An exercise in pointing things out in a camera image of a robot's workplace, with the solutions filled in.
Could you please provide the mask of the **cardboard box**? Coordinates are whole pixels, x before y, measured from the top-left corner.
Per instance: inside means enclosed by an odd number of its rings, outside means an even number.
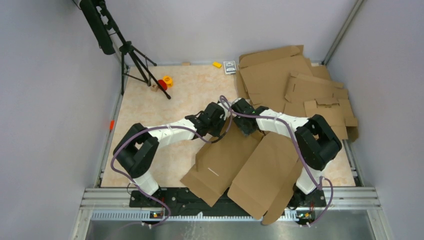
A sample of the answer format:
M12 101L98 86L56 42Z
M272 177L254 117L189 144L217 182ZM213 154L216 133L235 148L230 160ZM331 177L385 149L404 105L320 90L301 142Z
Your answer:
M291 138L259 131L246 136L232 123L217 143L206 143L180 180L210 207L228 197L263 225L276 222L291 200L303 165Z

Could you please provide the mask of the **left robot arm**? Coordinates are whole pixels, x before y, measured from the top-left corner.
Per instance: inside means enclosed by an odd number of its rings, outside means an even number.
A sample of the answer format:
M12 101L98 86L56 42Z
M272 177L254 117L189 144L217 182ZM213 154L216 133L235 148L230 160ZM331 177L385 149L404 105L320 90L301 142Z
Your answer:
M141 200L149 207L160 202L159 185L150 172L156 152L181 141L205 139L206 135L222 138L221 131L230 117L228 105L211 102L205 110L160 126L132 125L113 150L111 164L117 161L126 176L139 191Z

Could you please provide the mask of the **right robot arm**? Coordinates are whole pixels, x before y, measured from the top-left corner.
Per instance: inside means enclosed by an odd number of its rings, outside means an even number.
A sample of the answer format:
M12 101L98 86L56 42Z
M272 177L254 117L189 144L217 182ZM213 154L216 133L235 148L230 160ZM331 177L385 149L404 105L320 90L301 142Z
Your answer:
M325 118L291 116L265 106L254 108L246 99L238 98L231 104L234 122L246 136L256 132L272 132L292 140L303 168L293 186L293 200L307 206L313 192L322 189L322 173L342 148Z

